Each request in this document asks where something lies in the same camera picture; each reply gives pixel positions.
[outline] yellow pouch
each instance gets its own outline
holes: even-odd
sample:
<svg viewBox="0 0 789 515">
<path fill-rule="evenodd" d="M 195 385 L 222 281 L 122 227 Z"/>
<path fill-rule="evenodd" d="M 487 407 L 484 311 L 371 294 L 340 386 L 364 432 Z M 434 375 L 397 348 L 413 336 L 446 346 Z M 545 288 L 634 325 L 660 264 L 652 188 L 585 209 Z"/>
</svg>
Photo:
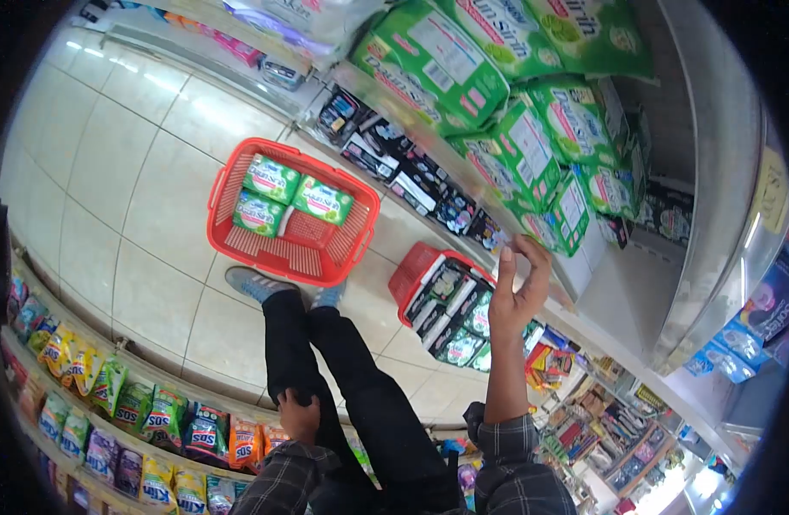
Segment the yellow pouch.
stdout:
<svg viewBox="0 0 789 515">
<path fill-rule="evenodd" d="M 87 345 L 77 336 L 74 337 L 78 348 L 74 363 L 71 365 L 71 375 L 77 383 L 77 390 L 82 397 L 91 393 L 94 382 L 97 381 L 97 374 L 103 366 L 105 358 L 91 345 Z"/>
</svg>

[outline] white floor tile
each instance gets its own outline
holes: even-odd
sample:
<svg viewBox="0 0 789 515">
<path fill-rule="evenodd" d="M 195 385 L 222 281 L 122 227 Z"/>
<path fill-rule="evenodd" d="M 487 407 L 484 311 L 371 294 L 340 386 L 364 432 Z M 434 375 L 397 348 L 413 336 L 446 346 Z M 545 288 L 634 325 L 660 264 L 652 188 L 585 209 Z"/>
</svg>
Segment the white floor tile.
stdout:
<svg viewBox="0 0 789 515">
<path fill-rule="evenodd" d="M 185 356 L 217 373 L 264 387 L 265 341 L 261 312 L 205 288 Z"/>
<path fill-rule="evenodd" d="M 202 291 L 202 283 L 122 239 L 112 314 L 121 324 L 184 356 Z"/>
<path fill-rule="evenodd" d="M 111 341 L 111 316 L 101 312 L 97 306 L 78 294 L 65 281 L 60 281 L 60 300 L 75 315 L 79 316 L 80 320 L 88 324 L 91 329 L 96 330 L 108 341 Z"/>
<path fill-rule="evenodd" d="M 102 92 L 159 125 L 187 80 L 188 73 L 126 48 Z"/>
<path fill-rule="evenodd" d="M 448 248 L 442 238 L 415 216 L 417 216 L 415 212 L 401 208 L 388 197 L 383 199 L 375 224 L 375 238 L 369 248 L 397 264 L 406 257 L 417 242 L 426 242 L 440 250 Z"/>
<path fill-rule="evenodd" d="M 68 194 L 121 232 L 134 184 L 157 127 L 106 97 L 94 105 L 80 140 Z"/>
<path fill-rule="evenodd" d="M 103 313 L 111 313 L 120 235 L 71 198 L 60 242 L 60 275 Z"/>
<path fill-rule="evenodd" d="M 64 75 L 57 94 L 51 98 L 36 161 L 63 190 L 68 188 L 77 145 L 98 96 L 97 91 Z"/>
<path fill-rule="evenodd" d="M 380 356 L 377 358 L 377 367 L 389 374 L 400 385 L 400 389 L 406 397 L 411 397 L 423 386 L 423 383 L 431 375 L 427 368 L 410 365 L 390 357 Z"/>
<path fill-rule="evenodd" d="M 408 364 L 418 365 L 419 367 L 428 368 L 430 370 L 437 370 L 441 366 L 441 362 L 437 361 L 431 354 L 423 349 L 420 336 L 401 324 L 401 329 L 397 335 L 392 338 L 383 350 L 383 356 L 391 357 Z"/>
<path fill-rule="evenodd" d="M 110 41 L 100 47 L 103 35 L 91 32 L 82 40 L 82 49 L 77 52 L 74 61 L 68 68 L 71 77 L 99 91 L 111 74 L 122 47 Z"/>
<path fill-rule="evenodd" d="M 244 139 L 275 140 L 284 125 L 197 77 L 188 79 L 163 121 L 163 129 L 222 162 Z"/>
<path fill-rule="evenodd" d="M 142 166 L 122 235 L 204 282 L 214 261 L 206 202 L 221 164 L 159 131 Z"/>
<path fill-rule="evenodd" d="M 349 273 L 340 301 L 340 314 L 351 318 L 372 353 L 379 354 L 401 326 L 388 287 L 396 269 L 378 254 L 367 252 Z"/>
</svg>

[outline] shopping basket handle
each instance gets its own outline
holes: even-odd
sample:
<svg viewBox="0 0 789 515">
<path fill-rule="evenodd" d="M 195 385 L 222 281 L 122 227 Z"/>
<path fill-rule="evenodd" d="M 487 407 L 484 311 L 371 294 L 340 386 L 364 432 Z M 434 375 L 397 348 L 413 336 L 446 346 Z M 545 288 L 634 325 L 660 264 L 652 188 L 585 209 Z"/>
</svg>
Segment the shopping basket handle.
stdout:
<svg viewBox="0 0 789 515">
<path fill-rule="evenodd" d="M 209 211 L 214 208 L 214 196 L 217 194 L 217 186 L 220 185 L 220 179 L 223 177 L 223 172 L 225 171 L 225 167 L 221 168 L 220 171 L 217 172 L 217 177 L 214 179 L 214 185 L 212 186 L 212 192 L 208 195 L 208 204 L 206 207 Z"/>
</svg>

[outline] barcode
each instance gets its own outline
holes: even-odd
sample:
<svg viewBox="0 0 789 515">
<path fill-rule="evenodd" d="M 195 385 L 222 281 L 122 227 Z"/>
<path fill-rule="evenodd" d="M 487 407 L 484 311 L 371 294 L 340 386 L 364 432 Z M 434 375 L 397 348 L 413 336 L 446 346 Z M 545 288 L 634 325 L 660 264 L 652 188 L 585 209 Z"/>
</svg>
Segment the barcode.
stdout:
<svg viewBox="0 0 789 515">
<path fill-rule="evenodd" d="M 452 80 L 451 76 L 446 73 L 434 59 L 431 59 L 426 66 L 423 67 L 423 73 L 425 73 L 438 88 L 441 88 L 443 93 L 448 92 L 449 88 L 454 84 L 454 80 Z"/>
</svg>

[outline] hand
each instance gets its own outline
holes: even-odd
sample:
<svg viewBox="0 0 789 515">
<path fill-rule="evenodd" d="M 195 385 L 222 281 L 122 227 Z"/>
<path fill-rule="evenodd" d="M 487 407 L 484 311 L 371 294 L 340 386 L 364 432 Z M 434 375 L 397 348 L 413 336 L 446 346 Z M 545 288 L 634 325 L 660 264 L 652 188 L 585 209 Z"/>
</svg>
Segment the hand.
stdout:
<svg viewBox="0 0 789 515">
<path fill-rule="evenodd" d="M 512 291 L 517 271 L 515 252 L 526 256 L 532 264 L 529 276 L 516 294 Z M 505 342 L 519 340 L 523 327 L 543 308 L 552 273 L 552 255 L 532 238 L 515 234 L 510 245 L 501 250 L 499 270 L 497 287 L 489 303 L 492 347 L 495 343 L 506 345 Z"/>
<path fill-rule="evenodd" d="M 314 436 L 320 427 L 320 399 L 311 396 L 311 404 L 303 407 L 291 388 L 277 396 L 280 401 L 280 425 L 292 440 L 314 445 Z"/>
</svg>

